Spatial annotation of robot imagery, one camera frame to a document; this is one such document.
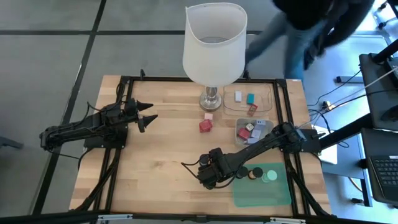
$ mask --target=gray floor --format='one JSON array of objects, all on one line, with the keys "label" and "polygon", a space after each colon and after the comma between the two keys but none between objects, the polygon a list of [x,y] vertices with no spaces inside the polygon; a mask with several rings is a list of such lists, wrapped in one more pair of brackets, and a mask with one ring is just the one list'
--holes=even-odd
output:
[{"label": "gray floor", "polygon": [[[203,1],[113,0],[108,1],[100,30],[183,30],[185,6]],[[249,30],[267,26],[277,9],[270,1],[230,1],[242,5],[248,13]],[[0,2],[0,29],[76,29],[90,30],[100,1],[25,1]],[[368,16],[358,30],[373,30],[376,24]],[[254,36],[248,36],[248,43]],[[88,36],[73,35],[0,35],[0,135],[24,142],[17,151],[0,150],[0,217],[29,213],[32,199],[48,154],[39,146],[39,133],[61,120],[70,90],[78,72]],[[353,75],[359,70],[358,55],[378,52],[386,46],[382,37],[352,36],[326,51],[305,73],[308,103],[334,89],[338,75]],[[285,38],[249,66],[252,77],[282,78]],[[182,68],[182,35],[104,35],[97,36],[72,114],[81,119],[86,101],[95,102],[105,74],[138,75],[143,68],[148,76],[185,76]],[[338,100],[361,88],[346,85],[325,97]],[[360,117],[367,108],[366,99],[355,101],[326,116],[332,129],[338,129]],[[82,142],[68,143],[62,152],[78,156]],[[77,174],[76,161],[60,158],[48,194],[44,212],[64,212]],[[345,177],[325,175],[332,211],[343,218],[393,223],[398,210],[375,203],[365,208],[348,202],[361,197]],[[141,221],[156,223],[160,221]]]}]

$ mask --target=red cube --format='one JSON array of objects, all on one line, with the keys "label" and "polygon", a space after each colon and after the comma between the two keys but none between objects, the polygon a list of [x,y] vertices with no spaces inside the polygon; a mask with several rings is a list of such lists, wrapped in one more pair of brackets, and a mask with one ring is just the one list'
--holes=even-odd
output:
[{"label": "red cube", "polygon": [[247,140],[250,137],[250,131],[246,130],[246,128],[241,128],[238,131],[238,136],[243,140]]},{"label": "red cube", "polygon": [[199,132],[205,133],[211,131],[211,128],[213,127],[211,121],[209,119],[206,119],[199,123]]}]

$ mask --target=keyboard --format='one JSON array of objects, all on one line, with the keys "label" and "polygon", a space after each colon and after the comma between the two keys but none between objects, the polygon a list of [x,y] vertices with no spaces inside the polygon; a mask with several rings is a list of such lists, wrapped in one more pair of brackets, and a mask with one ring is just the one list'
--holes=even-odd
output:
[{"label": "keyboard", "polygon": [[398,156],[376,156],[371,161],[383,194],[398,190]]}]

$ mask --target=person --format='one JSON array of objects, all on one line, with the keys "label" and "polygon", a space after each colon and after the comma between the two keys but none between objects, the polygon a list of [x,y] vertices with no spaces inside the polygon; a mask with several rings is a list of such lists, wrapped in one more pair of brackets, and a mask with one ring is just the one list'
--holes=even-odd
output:
[{"label": "person", "polygon": [[321,31],[332,0],[274,0],[279,12],[246,49],[246,66],[276,39],[287,35],[284,77],[303,80],[305,49]]},{"label": "person", "polygon": [[304,70],[309,69],[326,48],[341,43],[353,34],[373,3],[374,0],[335,0],[324,28],[304,53]]}]

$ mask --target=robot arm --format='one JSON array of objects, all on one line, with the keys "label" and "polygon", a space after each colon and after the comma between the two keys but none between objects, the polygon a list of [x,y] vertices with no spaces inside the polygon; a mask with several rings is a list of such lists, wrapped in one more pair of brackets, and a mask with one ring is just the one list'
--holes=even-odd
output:
[{"label": "robot arm", "polygon": [[217,188],[217,182],[233,178],[243,164],[253,157],[275,147],[283,147],[287,152],[299,152],[304,141],[306,138],[301,130],[292,123],[282,123],[265,138],[237,153],[223,154],[220,148],[216,148],[201,155],[197,178],[206,188]]},{"label": "robot arm", "polygon": [[105,106],[81,121],[48,127],[40,134],[40,146],[46,151],[52,151],[65,142],[97,136],[111,141],[118,135],[118,126],[125,126],[131,122],[138,123],[139,130],[143,133],[157,115],[141,116],[139,112],[151,106],[153,104],[141,103],[134,98],[128,99],[124,109],[121,109],[119,103]]}]

